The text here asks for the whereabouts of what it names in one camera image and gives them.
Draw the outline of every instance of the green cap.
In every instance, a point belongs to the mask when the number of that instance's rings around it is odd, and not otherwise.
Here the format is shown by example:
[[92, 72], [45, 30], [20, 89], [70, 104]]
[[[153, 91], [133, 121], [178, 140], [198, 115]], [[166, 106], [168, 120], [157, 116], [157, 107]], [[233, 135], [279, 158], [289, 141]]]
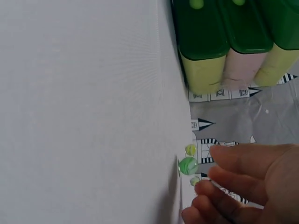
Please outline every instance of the green cap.
[[185, 58], [195, 61], [227, 54], [229, 44], [216, 0], [173, 0], [173, 6], [179, 49]]
[[237, 5], [232, 0], [218, 0], [230, 46], [241, 54], [269, 52], [273, 47], [266, 26], [253, 0]]
[[299, 50], [299, 0], [256, 0], [273, 41], [284, 50]]

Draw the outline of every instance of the green marble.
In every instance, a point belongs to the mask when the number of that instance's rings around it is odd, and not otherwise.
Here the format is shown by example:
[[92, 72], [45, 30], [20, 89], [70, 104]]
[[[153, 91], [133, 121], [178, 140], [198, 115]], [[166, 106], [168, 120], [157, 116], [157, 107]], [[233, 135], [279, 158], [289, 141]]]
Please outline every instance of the green marble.
[[191, 184], [191, 186], [195, 186], [196, 183], [199, 182], [199, 181], [200, 181], [199, 177], [195, 176], [195, 177], [190, 179], [190, 184]]
[[198, 162], [193, 157], [185, 157], [178, 164], [178, 170], [185, 175], [193, 175], [198, 170]]
[[190, 144], [185, 147], [185, 152], [189, 156], [194, 156], [197, 152], [197, 148], [194, 144]]

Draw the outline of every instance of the pastel containers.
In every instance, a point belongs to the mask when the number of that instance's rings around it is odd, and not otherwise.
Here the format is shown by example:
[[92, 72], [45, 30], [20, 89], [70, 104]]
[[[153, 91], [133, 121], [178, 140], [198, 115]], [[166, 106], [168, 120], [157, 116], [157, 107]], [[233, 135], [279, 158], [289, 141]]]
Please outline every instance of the pastel containers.
[[256, 0], [272, 39], [268, 53], [255, 77], [259, 86], [276, 85], [299, 57], [299, 0]]
[[223, 73], [223, 86], [246, 88], [272, 49], [270, 39], [253, 0], [218, 0], [231, 49]]
[[173, 0], [178, 50], [190, 91], [216, 92], [229, 44], [217, 0]]

